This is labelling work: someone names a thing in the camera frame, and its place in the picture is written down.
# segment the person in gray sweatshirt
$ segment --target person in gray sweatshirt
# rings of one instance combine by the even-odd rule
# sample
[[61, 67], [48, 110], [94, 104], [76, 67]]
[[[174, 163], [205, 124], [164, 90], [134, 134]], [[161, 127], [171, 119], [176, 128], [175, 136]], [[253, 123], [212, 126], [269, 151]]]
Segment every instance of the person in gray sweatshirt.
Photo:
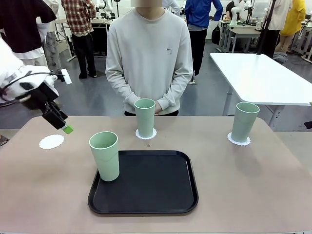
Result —
[[190, 34], [185, 21], [161, 7], [162, 0], [137, 1], [108, 32], [106, 76], [124, 98], [126, 116], [140, 98], [156, 101], [155, 114], [177, 116], [193, 75]]

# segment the backpack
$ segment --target backpack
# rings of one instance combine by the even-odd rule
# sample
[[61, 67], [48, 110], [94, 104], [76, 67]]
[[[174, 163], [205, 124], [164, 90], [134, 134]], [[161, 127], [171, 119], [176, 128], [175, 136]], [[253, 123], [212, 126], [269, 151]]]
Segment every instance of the backpack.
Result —
[[213, 42], [213, 44], [218, 45], [219, 41], [220, 41], [220, 28], [219, 25], [217, 25], [217, 27], [213, 30], [213, 33], [211, 34], [211, 41]]

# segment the white coaster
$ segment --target white coaster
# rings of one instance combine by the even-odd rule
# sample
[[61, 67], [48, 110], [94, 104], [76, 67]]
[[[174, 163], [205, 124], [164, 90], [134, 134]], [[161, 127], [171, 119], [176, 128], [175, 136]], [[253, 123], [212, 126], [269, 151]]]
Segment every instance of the white coaster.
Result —
[[235, 144], [235, 145], [240, 145], [240, 146], [249, 145], [249, 144], [251, 143], [251, 140], [250, 140], [249, 137], [247, 137], [247, 140], [246, 140], [245, 142], [237, 142], [237, 141], [234, 141], [234, 140], [232, 139], [232, 132], [230, 132], [230, 133], [228, 134], [228, 140], [229, 140], [230, 142], [232, 142], [233, 144]]
[[142, 140], [149, 140], [149, 139], [152, 139], [152, 138], [156, 137], [156, 135], [157, 135], [157, 131], [156, 131], [155, 128], [154, 128], [154, 130], [153, 130], [153, 135], [152, 135], [151, 137], [148, 137], [148, 138], [141, 137], [141, 136], [138, 134], [138, 129], [136, 130], [136, 136], [137, 136], [137, 138], [140, 138], [140, 139], [142, 139]]
[[50, 135], [40, 141], [39, 147], [44, 150], [51, 150], [60, 146], [64, 140], [62, 135]]

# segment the blue shirt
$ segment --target blue shirt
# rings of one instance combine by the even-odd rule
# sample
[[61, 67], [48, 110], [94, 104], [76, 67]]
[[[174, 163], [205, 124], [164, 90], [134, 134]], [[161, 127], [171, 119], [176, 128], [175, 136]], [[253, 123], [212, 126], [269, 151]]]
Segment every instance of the blue shirt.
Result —
[[187, 0], [185, 4], [187, 23], [197, 27], [208, 28], [211, 3], [216, 8], [214, 20], [219, 21], [223, 13], [220, 0]]

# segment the plaid shirt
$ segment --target plaid shirt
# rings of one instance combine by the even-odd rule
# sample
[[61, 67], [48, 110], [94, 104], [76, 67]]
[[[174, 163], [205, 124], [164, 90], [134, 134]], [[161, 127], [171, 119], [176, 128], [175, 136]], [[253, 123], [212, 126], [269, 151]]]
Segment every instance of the plaid shirt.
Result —
[[61, 0], [67, 24], [74, 35], [92, 32], [91, 20], [96, 17], [96, 7], [92, 0]]

